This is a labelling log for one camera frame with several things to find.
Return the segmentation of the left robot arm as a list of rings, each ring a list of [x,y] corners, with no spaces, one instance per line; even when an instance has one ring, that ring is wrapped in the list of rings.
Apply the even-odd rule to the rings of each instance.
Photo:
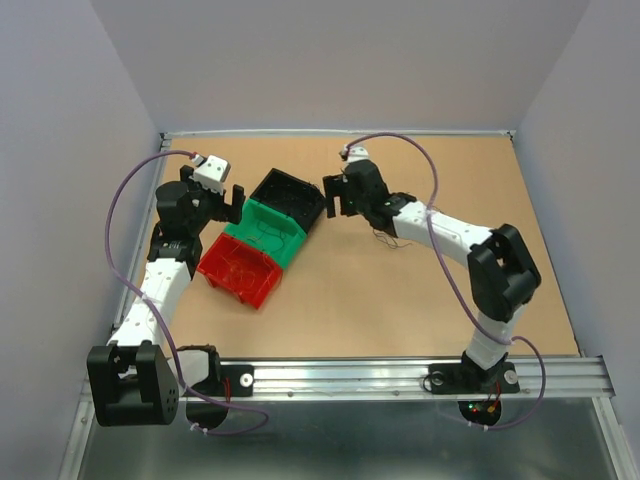
[[[228,384],[213,346],[184,347],[167,359],[162,347],[179,300],[202,256],[200,234],[211,221],[237,224],[245,200],[240,186],[224,200],[230,164],[195,157],[180,178],[155,191],[158,221],[145,273],[121,326],[87,357],[96,417],[102,426],[168,425],[187,388],[210,394]]]

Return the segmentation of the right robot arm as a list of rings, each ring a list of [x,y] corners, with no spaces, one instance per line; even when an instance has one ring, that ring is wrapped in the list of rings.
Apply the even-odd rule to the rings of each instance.
[[[481,394],[502,381],[514,327],[541,284],[518,229],[473,225],[391,192],[368,159],[324,177],[323,187],[328,217],[360,215],[376,230],[433,249],[440,264],[453,260],[466,268],[474,304],[463,309],[474,333],[459,362],[430,368],[429,391]]]

